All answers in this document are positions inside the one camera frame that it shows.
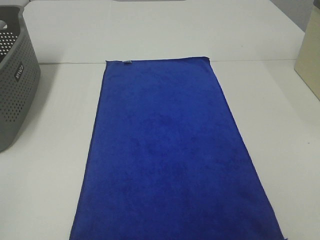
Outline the beige box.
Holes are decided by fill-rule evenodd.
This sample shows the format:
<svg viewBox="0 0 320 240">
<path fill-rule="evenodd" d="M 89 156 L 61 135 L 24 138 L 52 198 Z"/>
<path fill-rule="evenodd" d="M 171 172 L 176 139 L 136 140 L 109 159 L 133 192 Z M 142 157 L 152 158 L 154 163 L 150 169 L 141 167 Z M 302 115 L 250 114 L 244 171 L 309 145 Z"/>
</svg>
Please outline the beige box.
<svg viewBox="0 0 320 240">
<path fill-rule="evenodd" d="M 320 2 L 314 1 L 294 70 L 312 93 L 320 97 Z"/>
</svg>

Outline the grey perforated plastic basket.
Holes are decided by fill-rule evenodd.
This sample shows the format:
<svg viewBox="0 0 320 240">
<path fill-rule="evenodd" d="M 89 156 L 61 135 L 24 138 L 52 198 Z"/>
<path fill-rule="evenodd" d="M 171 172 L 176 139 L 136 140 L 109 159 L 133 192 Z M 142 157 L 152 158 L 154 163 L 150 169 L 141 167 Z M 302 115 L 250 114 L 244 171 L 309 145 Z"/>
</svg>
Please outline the grey perforated plastic basket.
<svg viewBox="0 0 320 240">
<path fill-rule="evenodd" d="M 9 148 L 33 103 L 41 70 L 23 17 L 24 7 L 1 5 L 0 150 Z"/>
</svg>

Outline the blue microfiber towel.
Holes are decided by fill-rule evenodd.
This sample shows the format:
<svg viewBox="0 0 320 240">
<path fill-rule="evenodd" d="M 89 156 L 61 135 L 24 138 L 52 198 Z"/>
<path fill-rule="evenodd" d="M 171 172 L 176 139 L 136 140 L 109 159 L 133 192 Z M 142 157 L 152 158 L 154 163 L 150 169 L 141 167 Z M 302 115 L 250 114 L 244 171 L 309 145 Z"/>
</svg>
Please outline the blue microfiber towel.
<svg viewBox="0 0 320 240">
<path fill-rule="evenodd" d="M 207 57 L 107 61 L 72 240 L 282 240 Z"/>
</svg>

